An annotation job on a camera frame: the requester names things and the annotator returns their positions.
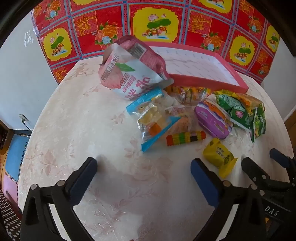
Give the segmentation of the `yellow cake snack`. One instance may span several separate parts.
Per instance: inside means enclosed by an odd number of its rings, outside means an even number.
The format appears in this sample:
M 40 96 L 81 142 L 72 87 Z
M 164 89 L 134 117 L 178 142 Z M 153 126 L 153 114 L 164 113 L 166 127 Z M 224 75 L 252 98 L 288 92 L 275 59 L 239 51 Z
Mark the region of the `yellow cake snack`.
M 231 173 L 238 160 L 217 138 L 209 142 L 203 150 L 203 156 L 218 169 L 221 178 L 226 178 Z

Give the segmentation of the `small green pea packet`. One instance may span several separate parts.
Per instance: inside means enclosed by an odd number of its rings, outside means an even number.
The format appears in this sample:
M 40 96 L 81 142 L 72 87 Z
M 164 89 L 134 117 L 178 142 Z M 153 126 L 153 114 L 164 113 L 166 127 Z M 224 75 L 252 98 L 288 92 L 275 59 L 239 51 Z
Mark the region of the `small green pea packet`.
M 218 91 L 214 92 L 216 97 L 217 104 L 222 107 L 230 116 L 230 121 L 244 129 L 249 130 L 250 128 L 250 118 L 247 110 L 244 108 L 242 103 L 236 99 L 225 93 L 220 93 Z

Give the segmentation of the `purple snack tin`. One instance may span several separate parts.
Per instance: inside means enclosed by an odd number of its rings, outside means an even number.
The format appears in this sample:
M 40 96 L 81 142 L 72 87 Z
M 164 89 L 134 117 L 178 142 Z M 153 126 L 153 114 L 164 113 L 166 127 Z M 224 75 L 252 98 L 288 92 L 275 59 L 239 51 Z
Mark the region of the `purple snack tin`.
M 232 122 L 229 115 L 218 104 L 203 99 L 194 108 L 200 127 L 205 129 L 214 138 L 224 140 L 232 131 Z

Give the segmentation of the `rainbow-edged clear snack bag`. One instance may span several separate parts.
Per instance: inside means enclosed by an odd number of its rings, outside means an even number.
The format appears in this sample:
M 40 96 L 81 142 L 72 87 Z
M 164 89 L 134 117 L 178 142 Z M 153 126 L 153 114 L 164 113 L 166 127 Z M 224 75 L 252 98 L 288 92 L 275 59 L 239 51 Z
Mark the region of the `rainbow-edged clear snack bag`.
M 167 147 L 203 141 L 207 137 L 198 124 L 193 106 L 175 105 L 167 108 L 166 112 L 179 118 L 165 133 Z

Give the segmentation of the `yellow-red striped candy bag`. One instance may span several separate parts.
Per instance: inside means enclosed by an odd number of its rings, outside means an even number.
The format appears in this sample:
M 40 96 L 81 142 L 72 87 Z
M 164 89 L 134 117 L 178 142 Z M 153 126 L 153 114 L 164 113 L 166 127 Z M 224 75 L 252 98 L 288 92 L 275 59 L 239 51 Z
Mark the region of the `yellow-red striped candy bag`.
M 193 86 L 173 86 L 165 88 L 171 97 L 174 97 L 181 104 L 197 104 L 211 94 L 211 89 Z

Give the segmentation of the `blue-edged clear candy bag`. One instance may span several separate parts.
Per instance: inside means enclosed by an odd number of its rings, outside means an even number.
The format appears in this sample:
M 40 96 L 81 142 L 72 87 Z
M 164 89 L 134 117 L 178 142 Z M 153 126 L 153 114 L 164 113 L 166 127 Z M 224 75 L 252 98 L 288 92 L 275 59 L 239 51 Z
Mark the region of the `blue-edged clear candy bag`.
M 143 94 L 126 107 L 129 115 L 137 120 L 142 134 L 142 152 L 146 152 L 180 117 L 166 112 L 170 107 L 170 96 L 156 87 Z

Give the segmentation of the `peach jelly drink pouch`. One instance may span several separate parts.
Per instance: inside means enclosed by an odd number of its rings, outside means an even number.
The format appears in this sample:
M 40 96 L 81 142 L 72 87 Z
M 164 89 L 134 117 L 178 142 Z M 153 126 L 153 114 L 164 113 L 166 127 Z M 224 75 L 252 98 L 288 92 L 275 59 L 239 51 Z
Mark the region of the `peach jelly drink pouch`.
M 126 100 L 174 83 L 166 71 L 165 60 L 131 35 L 121 37 L 104 51 L 98 75 L 104 87 Z

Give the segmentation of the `large green pea packet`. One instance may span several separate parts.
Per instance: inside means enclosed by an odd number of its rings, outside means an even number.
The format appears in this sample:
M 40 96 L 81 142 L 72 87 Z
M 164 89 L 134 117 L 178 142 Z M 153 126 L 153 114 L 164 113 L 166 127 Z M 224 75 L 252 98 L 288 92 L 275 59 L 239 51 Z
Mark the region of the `large green pea packet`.
M 254 142 L 258 137 L 266 132 L 265 107 L 262 102 L 252 110 L 252 118 L 250 123 L 250 138 Z

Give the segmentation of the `orange cracker sleeve pack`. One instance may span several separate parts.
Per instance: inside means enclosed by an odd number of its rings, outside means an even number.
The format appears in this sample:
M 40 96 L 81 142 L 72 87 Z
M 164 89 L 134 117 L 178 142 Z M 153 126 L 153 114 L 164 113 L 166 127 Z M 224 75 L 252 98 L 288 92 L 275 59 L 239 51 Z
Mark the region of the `orange cracker sleeve pack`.
M 230 90 L 219 90 L 216 91 L 216 94 L 225 94 L 237 99 L 249 114 L 251 114 L 252 111 L 262 103 L 262 101 L 253 96 L 244 93 L 235 93 Z

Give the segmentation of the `blue foam floor mat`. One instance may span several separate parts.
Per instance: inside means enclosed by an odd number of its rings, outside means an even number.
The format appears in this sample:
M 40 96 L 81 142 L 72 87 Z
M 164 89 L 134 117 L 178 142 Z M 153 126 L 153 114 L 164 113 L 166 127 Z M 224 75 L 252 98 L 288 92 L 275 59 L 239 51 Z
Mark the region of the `blue foam floor mat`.
M 26 152 L 30 136 L 25 134 L 15 134 L 11 140 L 8 154 L 6 156 L 5 171 L 6 174 L 18 183 L 20 168 Z

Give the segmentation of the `pink shallow cardboard box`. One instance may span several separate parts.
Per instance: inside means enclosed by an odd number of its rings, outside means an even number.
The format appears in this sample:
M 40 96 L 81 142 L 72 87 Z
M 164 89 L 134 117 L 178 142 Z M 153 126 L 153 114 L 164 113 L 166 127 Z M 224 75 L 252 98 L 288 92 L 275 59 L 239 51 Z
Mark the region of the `pink shallow cardboard box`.
M 197 47 L 162 42 L 146 42 L 166 63 L 175 85 L 197 85 L 211 90 L 227 89 L 246 93 L 242 77 L 217 53 Z

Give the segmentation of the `red floral patterned wall cloth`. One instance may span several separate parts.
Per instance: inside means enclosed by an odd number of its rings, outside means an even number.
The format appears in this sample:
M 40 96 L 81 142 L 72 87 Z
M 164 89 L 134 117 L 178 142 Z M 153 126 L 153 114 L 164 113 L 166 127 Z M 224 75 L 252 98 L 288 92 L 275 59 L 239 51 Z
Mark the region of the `red floral patterned wall cloth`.
M 280 42 L 271 23 L 247 1 L 44 0 L 31 18 L 57 82 L 77 61 L 102 55 L 117 39 L 132 35 L 217 53 L 262 83 Z

